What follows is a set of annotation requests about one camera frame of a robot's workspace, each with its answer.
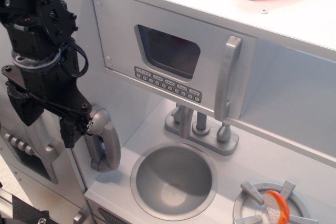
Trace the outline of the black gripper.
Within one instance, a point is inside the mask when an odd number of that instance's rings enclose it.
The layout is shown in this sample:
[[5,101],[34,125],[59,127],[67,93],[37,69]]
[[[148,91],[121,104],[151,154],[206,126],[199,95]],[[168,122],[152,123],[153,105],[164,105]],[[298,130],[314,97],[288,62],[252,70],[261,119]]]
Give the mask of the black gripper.
[[74,148],[85,135],[91,104],[77,87],[77,79],[61,65],[32,70],[15,65],[1,69],[8,79],[7,94],[17,115],[31,126],[47,110],[61,117],[60,132],[65,148]]

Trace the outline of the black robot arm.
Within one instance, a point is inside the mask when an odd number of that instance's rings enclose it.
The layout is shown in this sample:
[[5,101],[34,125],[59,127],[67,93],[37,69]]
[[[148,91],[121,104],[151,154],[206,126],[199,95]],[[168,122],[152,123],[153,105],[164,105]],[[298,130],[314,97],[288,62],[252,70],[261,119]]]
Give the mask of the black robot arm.
[[63,0],[1,0],[1,24],[12,45],[12,65],[2,68],[7,93],[27,126],[47,110],[60,118],[65,147],[86,134],[91,104],[77,88],[89,63],[72,34],[76,15]]

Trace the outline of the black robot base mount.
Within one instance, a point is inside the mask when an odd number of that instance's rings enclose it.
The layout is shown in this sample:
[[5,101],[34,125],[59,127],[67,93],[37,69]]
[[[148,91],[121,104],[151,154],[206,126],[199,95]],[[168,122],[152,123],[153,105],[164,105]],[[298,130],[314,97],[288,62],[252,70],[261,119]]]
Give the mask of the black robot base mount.
[[31,205],[1,188],[1,223],[51,223],[49,213]]

